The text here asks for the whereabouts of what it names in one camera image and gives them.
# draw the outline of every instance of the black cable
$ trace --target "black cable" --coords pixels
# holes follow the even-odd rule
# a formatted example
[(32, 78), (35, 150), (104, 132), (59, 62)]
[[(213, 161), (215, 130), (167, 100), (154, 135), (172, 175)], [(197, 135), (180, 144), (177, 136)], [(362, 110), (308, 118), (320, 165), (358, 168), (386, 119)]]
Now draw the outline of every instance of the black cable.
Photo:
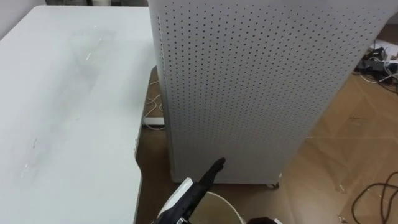
[[(353, 216), (353, 218), (354, 218), (354, 221), (355, 221), (357, 224), (361, 224), (361, 223), (360, 223), (360, 222), (358, 221), (358, 219), (356, 218), (356, 215), (355, 215), (355, 205), (356, 205), (357, 202), (360, 200), (360, 198), (365, 194), (365, 192), (367, 192), (369, 189), (371, 189), (371, 188), (374, 187), (374, 186), (383, 186), (383, 191), (382, 191), (382, 194), (381, 194), (381, 201), (380, 201), (380, 216), (381, 216), (382, 224), (387, 224), (388, 219), (389, 219), (389, 217), (390, 217), (390, 213), (391, 213), (392, 201), (393, 201), (393, 199), (395, 198), (395, 196), (398, 194), (398, 185), (389, 184), (389, 181), (390, 181), (391, 177), (394, 176), (395, 174), (398, 174), (398, 172), (393, 172), (393, 173), (387, 178), (387, 180), (386, 180), (385, 183), (374, 183), (374, 184), (369, 185), (368, 187), (366, 187), (366, 188), (355, 198), (355, 200), (354, 200), (354, 202), (353, 202), (353, 204), (352, 204), (352, 206), (351, 206), (351, 214), (352, 214), (352, 216)], [(384, 205), (383, 205), (383, 202), (384, 202), (384, 196), (385, 196), (385, 193), (386, 193), (386, 189), (387, 189), (388, 187), (389, 187), (389, 188), (392, 188), (392, 189), (396, 189), (396, 191), (391, 195), (391, 197), (390, 197), (390, 199), (389, 199), (388, 207), (387, 207), (387, 214), (384, 215)]]
[[(392, 174), (390, 174), (390, 176), (387, 178), (387, 180), (386, 180), (386, 184), (388, 184), (389, 182), (390, 182), (390, 180), (391, 180), (391, 177), (393, 177), (394, 175), (396, 175), (396, 174), (398, 174), (398, 172), (393, 172)], [(387, 189), (387, 187), (386, 186), (383, 186), (383, 190), (382, 190), (382, 193), (381, 193), (381, 201), (380, 201), (380, 215), (381, 215), (381, 218), (382, 218), (382, 221), (383, 221), (383, 223), (387, 223), (387, 220), (388, 220), (388, 218), (389, 218), (389, 216), (390, 216), (390, 211), (391, 211), (391, 203), (392, 203), (392, 199), (396, 196), (396, 194), (398, 193), (398, 190), (396, 190), (392, 195), (391, 195), (391, 198), (390, 198), (390, 201), (389, 201), (389, 203), (388, 203), (388, 209), (387, 209), (387, 215), (386, 216), (384, 216), (384, 203), (383, 203), (383, 201), (384, 201), (384, 196), (385, 196), (385, 194), (386, 194), (386, 189)]]

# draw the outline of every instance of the white cord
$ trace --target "white cord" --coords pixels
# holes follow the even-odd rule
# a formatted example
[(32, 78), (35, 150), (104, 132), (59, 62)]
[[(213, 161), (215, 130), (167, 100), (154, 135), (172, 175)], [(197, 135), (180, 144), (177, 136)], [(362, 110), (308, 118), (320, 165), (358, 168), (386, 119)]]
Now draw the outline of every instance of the white cord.
[(396, 74), (391, 74), (391, 75), (389, 75), (389, 76), (387, 76), (387, 77), (385, 77), (385, 78), (382, 78), (382, 79), (380, 79), (380, 80), (378, 80), (378, 81), (368, 80), (368, 79), (365, 78), (362, 74), (359, 74), (359, 75), (361, 76), (361, 78), (362, 78), (363, 80), (365, 80), (365, 81), (367, 81), (367, 82), (369, 82), (369, 83), (379, 83), (379, 82), (383, 82), (384, 80), (386, 80), (386, 79), (388, 79), (388, 78), (391, 78), (391, 77), (397, 78), (396, 76), (398, 76), (398, 73), (396, 73)]
[[(160, 97), (160, 94), (158, 94), (154, 99), (151, 99), (151, 98), (147, 97), (147, 100), (149, 100), (149, 102), (146, 102), (146, 105), (151, 105), (151, 104), (154, 103), (155, 106), (154, 106), (152, 109), (150, 109), (150, 110), (148, 111), (148, 113), (145, 114), (144, 118), (148, 117), (148, 115), (150, 115), (150, 114), (157, 108), (156, 100), (157, 100), (159, 97)], [(145, 125), (147, 128), (149, 128), (149, 129), (151, 129), (151, 130), (154, 130), (154, 131), (161, 131), (161, 130), (164, 129), (164, 127), (163, 127), (163, 128), (153, 128), (153, 127), (149, 126), (148, 124), (146, 124), (144, 119), (142, 120), (142, 123), (144, 123), (144, 125)]]
[[(158, 83), (158, 82), (159, 82), (159, 80), (154, 81), (154, 82), (151, 82), (151, 83), (149, 83), (149, 85), (153, 85), (153, 84), (156, 84), (156, 83)], [(147, 100), (149, 100), (149, 102), (147, 101), (147, 102), (146, 102), (146, 105), (155, 104), (155, 106), (154, 106), (152, 109), (150, 109), (150, 110), (145, 114), (144, 118), (148, 117), (154, 110), (156, 110), (156, 108), (157, 108), (156, 100), (157, 100), (159, 97), (160, 97), (160, 94), (158, 94), (154, 99), (151, 99), (151, 98), (147, 97)], [(163, 112), (162, 103), (159, 105), (159, 110), (160, 110), (161, 112)], [(142, 123), (143, 123), (147, 128), (149, 128), (149, 129), (151, 129), (151, 130), (154, 130), (154, 131), (161, 131), (161, 130), (164, 129), (164, 127), (163, 127), (163, 128), (153, 128), (153, 127), (149, 126), (148, 124), (145, 123), (145, 119), (142, 120)]]
[(156, 83), (158, 83), (158, 82), (159, 82), (159, 80), (154, 81), (154, 82), (150, 83), (149, 85), (153, 85), (153, 84), (156, 84)]

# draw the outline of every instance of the scratch mark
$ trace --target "scratch mark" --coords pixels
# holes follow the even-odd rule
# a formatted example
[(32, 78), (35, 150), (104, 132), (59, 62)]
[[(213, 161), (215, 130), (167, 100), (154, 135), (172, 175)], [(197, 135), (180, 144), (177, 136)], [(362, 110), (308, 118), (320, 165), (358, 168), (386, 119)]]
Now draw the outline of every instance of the scratch mark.
[(35, 141), (33, 142), (33, 149), (36, 148), (36, 142), (37, 142), (37, 138), (36, 138)]

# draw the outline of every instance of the wire bundle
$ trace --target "wire bundle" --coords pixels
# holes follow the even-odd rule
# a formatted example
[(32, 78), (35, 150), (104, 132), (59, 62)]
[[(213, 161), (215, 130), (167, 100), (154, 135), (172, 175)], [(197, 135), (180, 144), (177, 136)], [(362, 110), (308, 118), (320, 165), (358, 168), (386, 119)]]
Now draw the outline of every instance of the wire bundle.
[(384, 71), (375, 72), (372, 70), (372, 67), (365, 69), (356, 68), (361, 78), (369, 83), (377, 83), (387, 91), (398, 95), (398, 73), (396, 73), (398, 65), (389, 63), (386, 49), (384, 47), (376, 48), (376, 42), (373, 42), (372, 51), (368, 52), (361, 60), (363, 65), (365, 60), (383, 62)]

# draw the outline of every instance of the cable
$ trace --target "cable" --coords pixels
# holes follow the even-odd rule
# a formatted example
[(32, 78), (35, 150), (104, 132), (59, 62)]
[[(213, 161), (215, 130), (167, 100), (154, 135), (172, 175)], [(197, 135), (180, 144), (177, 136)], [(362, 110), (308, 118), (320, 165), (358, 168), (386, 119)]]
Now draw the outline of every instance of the cable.
[[(160, 94), (158, 94), (154, 99), (151, 99), (151, 98), (147, 97), (147, 100), (149, 100), (149, 102), (147, 102), (146, 105), (151, 105), (151, 104), (154, 103), (155, 106), (154, 106), (152, 109), (150, 109), (150, 110), (148, 111), (148, 113), (145, 114), (144, 118), (148, 117), (148, 115), (151, 114), (151, 113), (157, 108), (156, 100), (157, 100), (159, 97), (160, 97)], [(147, 123), (145, 123), (145, 120), (144, 120), (144, 119), (142, 120), (142, 123), (144, 123), (144, 125), (145, 125), (147, 128), (149, 128), (149, 129), (151, 129), (151, 130), (153, 130), (153, 131), (161, 131), (161, 130), (164, 129), (164, 127), (163, 127), (163, 128), (153, 128), (153, 127), (149, 126)]]
[[(398, 174), (398, 172), (393, 172), (392, 174), (390, 174), (390, 176), (387, 178), (387, 180), (386, 180), (385, 183), (374, 183), (374, 184), (369, 185), (368, 187), (366, 187), (366, 188), (355, 198), (355, 200), (354, 200), (354, 202), (353, 202), (353, 204), (352, 204), (352, 206), (351, 206), (351, 214), (352, 214), (352, 216), (353, 216), (353, 218), (354, 218), (354, 221), (355, 221), (357, 224), (361, 224), (361, 223), (360, 223), (360, 222), (358, 221), (358, 219), (356, 218), (356, 215), (355, 215), (355, 205), (357, 204), (357, 202), (360, 200), (360, 198), (361, 198), (369, 189), (371, 189), (372, 187), (375, 187), (375, 186), (383, 186), (383, 190), (382, 190), (382, 194), (381, 194), (381, 201), (380, 201), (380, 216), (381, 216), (381, 221), (382, 221), (381, 223), (382, 223), (382, 224), (387, 224), (388, 219), (389, 219), (389, 217), (390, 217), (390, 213), (391, 213), (392, 201), (393, 201), (393, 199), (395, 198), (395, 196), (398, 194), (398, 185), (392, 185), (392, 184), (389, 183), (389, 181), (391, 180), (392, 176), (394, 176), (394, 175), (396, 175), (396, 174)], [(392, 188), (392, 189), (395, 189), (396, 191), (391, 195), (391, 197), (390, 197), (390, 199), (389, 199), (388, 207), (387, 207), (387, 214), (384, 214), (384, 204), (383, 204), (383, 202), (384, 202), (384, 197), (385, 197), (385, 194), (386, 194), (386, 189), (387, 189), (388, 187), (389, 187), (389, 188)]]
[(367, 81), (367, 82), (369, 82), (369, 83), (380, 83), (380, 82), (383, 82), (384, 80), (387, 80), (388, 78), (391, 78), (391, 77), (394, 77), (394, 78), (398, 79), (398, 78), (396, 77), (396, 76), (398, 76), (398, 73), (396, 73), (396, 74), (391, 74), (391, 75), (386, 76), (385, 78), (382, 78), (382, 79), (377, 80), (377, 81), (368, 80), (367, 78), (365, 78), (365, 77), (363, 76), (362, 73), (360, 73), (359, 76), (361, 76), (361, 78), (362, 78), (363, 80), (365, 80), (365, 81)]
[[(158, 82), (159, 82), (159, 80), (154, 81), (154, 82), (151, 82), (151, 83), (149, 83), (149, 85), (153, 85), (153, 84), (156, 84), (156, 83), (158, 83)], [(160, 94), (158, 94), (154, 99), (151, 99), (151, 98), (147, 97), (147, 100), (149, 100), (149, 102), (146, 102), (146, 105), (155, 104), (155, 106), (154, 106), (152, 109), (150, 109), (150, 110), (145, 114), (144, 119), (142, 120), (142, 123), (143, 123), (147, 128), (149, 128), (149, 129), (151, 129), (151, 130), (153, 130), (153, 131), (161, 131), (161, 130), (164, 129), (164, 127), (162, 127), (162, 128), (154, 128), (154, 127), (151, 127), (150, 125), (148, 125), (147, 123), (145, 123), (145, 118), (148, 117), (154, 110), (156, 110), (156, 108), (157, 108), (156, 100), (157, 100), (159, 97), (160, 97)], [(163, 105), (162, 103), (159, 105), (159, 110), (160, 110), (161, 112), (163, 112), (163, 107), (162, 107), (162, 105)]]
[(154, 81), (154, 82), (150, 83), (149, 85), (153, 85), (153, 84), (156, 84), (156, 83), (158, 83), (158, 82), (159, 82), (159, 80)]

